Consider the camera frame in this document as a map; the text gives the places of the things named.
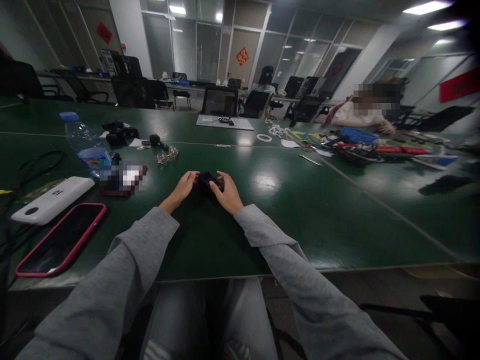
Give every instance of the white power bank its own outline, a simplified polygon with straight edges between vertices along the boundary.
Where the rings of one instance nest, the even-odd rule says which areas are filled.
[[[93,185],[95,182],[91,178],[69,177],[27,206],[22,207],[11,216],[11,219],[32,225],[45,225]]]

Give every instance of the plastic water bottle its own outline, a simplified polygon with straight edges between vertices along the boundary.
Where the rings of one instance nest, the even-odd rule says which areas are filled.
[[[100,177],[100,165],[110,160],[107,149],[92,130],[80,121],[76,112],[61,112],[65,122],[66,140],[94,177]]]

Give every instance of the smartphone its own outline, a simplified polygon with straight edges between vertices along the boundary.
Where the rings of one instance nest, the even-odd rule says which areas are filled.
[[[16,275],[46,278],[62,271],[106,211],[100,203],[86,202],[72,208],[18,264]]]
[[[202,172],[198,175],[198,179],[200,180],[200,183],[203,185],[202,187],[206,190],[209,190],[209,192],[212,192],[212,188],[210,187],[210,182],[213,181],[219,188],[221,188],[221,185],[219,181],[212,176],[211,173],[208,171]]]

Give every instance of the eyeglasses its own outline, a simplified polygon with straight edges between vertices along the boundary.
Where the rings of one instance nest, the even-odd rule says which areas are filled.
[[[163,165],[169,162],[170,157],[174,158],[178,154],[179,154],[179,150],[175,146],[170,146],[168,148],[168,154],[166,154],[165,151],[162,151],[156,155],[156,161],[157,163]]]

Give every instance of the gray pants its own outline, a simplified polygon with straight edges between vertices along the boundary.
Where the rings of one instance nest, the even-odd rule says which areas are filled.
[[[211,359],[221,354],[226,343],[240,341],[248,347],[252,359],[276,360],[259,279],[220,281],[162,284],[140,358]]]

